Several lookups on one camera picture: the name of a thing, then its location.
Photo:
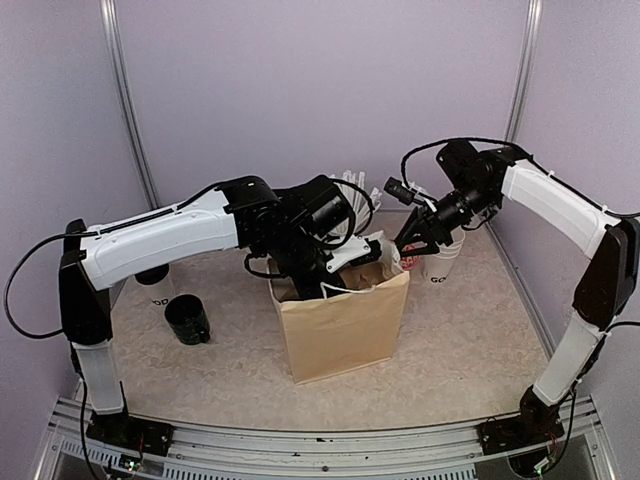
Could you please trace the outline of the brown paper bag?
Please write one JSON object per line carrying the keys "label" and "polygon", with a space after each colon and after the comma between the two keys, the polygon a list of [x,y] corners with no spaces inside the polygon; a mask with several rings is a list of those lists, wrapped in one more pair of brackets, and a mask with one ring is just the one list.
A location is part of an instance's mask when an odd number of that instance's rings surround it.
{"label": "brown paper bag", "polygon": [[293,382],[314,382],[390,359],[396,347],[410,275],[382,230],[369,236],[381,258],[341,272],[345,285],[321,287],[320,297],[298,298],[289,279],[269,290]]}

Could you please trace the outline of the white paper cup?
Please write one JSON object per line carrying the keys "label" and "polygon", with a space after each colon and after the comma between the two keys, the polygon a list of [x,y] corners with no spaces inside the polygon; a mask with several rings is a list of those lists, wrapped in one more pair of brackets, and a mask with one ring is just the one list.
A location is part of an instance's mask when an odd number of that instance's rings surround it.
{"label": "white paper cup", "polygon": [[146,292],[151,305],[157,309],[165,308],[175,296],[175,289],[170,274],[165,275],[162,279],[153,283],[146,281],[142,283],[141,286]]}

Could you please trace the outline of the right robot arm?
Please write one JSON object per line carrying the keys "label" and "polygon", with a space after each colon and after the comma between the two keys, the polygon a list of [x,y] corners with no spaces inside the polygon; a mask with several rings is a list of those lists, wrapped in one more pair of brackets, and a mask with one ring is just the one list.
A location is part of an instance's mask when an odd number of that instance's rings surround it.
{"label": "right robot arm", "polygon": [[[409,160],[436,150],[436,163],[451,190],[439,199],[419,192],[408,178]],[[561,181],[523,147],[505,140],[453,137],[409,150],[400,176],[384,190],[413,210],[395,238],[398,249],[435,255],[453,242],[456,229],[473,218],[492,217],[513,203],[568,241],[584,259],[573,291],[570,317],[547,366],[521,397],[518,412],[492,421],[485,437],[531,444],[558,433],[559,408],[595,364],[615,319],[639,280],[639,221],[614,213]]]}

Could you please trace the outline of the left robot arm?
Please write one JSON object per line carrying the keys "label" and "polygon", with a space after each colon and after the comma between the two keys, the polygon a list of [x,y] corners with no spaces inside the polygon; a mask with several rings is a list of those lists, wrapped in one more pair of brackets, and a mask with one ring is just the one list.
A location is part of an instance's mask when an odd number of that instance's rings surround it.
{"label": "left robot arm", "polygon": [[315,299],[338,271],[365,254],[355,212],[338,179],[318,175],[272,189],[257,176],[216,182],[192,197],[129,219],[88,227],[78,220],[39,242],[64,243],[58,270],[60,334],[73,347],[102,430],[121,445],[140,434],[127,412],[112,347],[109,291],[142,272],[199,254],[248,250],[270,257],[300,298]]}

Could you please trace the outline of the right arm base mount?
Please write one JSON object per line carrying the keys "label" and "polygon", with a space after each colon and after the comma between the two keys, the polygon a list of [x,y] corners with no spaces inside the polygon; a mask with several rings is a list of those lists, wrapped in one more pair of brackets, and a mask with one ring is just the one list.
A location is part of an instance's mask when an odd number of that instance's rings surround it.
{"label": "right arm base mount", "polygon": [[502,419],[490,417],[478,425],[476,430],[484,455],[542,444],[565,434],[557,414],[542,425],[526,422],[522,414]]}

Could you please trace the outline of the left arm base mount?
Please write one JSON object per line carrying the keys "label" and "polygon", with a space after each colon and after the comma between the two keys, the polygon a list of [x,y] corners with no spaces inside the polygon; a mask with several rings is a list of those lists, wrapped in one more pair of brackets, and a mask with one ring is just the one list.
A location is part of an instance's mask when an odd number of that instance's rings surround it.
{"label": "left arm base mount", "polygon": [[86,436],[104,444],[142,454],[166,457],[173,439],[174,427],[168,423],[130,416],[93,414]]}

